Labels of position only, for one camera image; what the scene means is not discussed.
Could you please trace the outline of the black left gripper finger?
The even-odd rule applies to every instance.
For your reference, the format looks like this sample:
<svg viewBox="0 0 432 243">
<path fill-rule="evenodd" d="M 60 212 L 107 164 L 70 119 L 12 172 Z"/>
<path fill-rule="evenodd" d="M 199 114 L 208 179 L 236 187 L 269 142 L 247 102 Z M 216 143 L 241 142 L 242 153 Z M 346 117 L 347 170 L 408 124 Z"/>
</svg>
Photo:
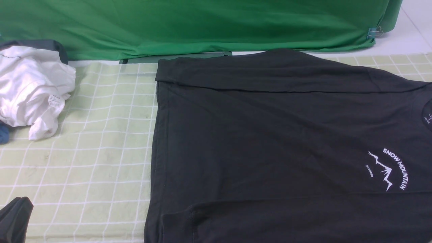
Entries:
<svg viewBox="0 0 432 243">
<path fill-rule="evenodd" d="M 0 242 L 24 243 L 33 210 L 28 197 L 15 197 L 0 211 Z"/>
</svg>

